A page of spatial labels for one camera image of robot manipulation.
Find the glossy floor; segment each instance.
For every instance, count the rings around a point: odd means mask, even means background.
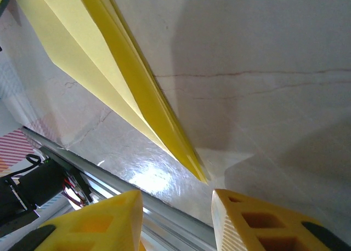
[[[350,242],[351,0],[116,1],[209,185],[55,67],[12,1],[0,95],[15,118],[206,223],[223,187]]]

